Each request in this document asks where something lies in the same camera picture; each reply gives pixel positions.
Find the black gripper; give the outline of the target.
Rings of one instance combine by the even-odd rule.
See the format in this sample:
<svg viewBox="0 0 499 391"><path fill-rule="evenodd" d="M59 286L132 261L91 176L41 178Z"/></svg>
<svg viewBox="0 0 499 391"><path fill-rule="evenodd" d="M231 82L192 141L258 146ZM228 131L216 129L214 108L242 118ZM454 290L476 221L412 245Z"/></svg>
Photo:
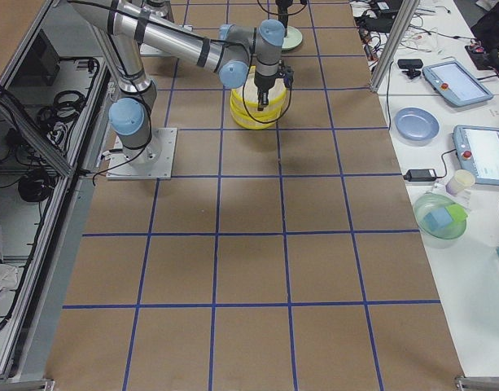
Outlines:
<svg viewBox="0 0 499 391"><path fill-rule="evenodd" d="M283 59L275 63L265 63L256 60L255 85L257 88L257 110L263 111L269 106L269 90L274 87L277 79L283 79L286 88L292 88L294 83L294 71L291 66L285 64Z"/></svg>

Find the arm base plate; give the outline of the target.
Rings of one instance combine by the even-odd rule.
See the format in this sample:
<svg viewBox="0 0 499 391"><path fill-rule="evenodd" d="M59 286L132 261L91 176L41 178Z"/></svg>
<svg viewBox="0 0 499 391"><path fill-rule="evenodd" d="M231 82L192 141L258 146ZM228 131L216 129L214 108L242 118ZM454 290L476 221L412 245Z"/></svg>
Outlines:
<svg viewBox="0 0 499 391"><path fill-rule="evenodd" d="M172 177L173 160L177 144L177 128L154 128L151 143L139 157L126 149L122 151L122 142L115 137L114 148L120 152L110 158L112 167L106 172L109 180L169 180Z"/></svg>

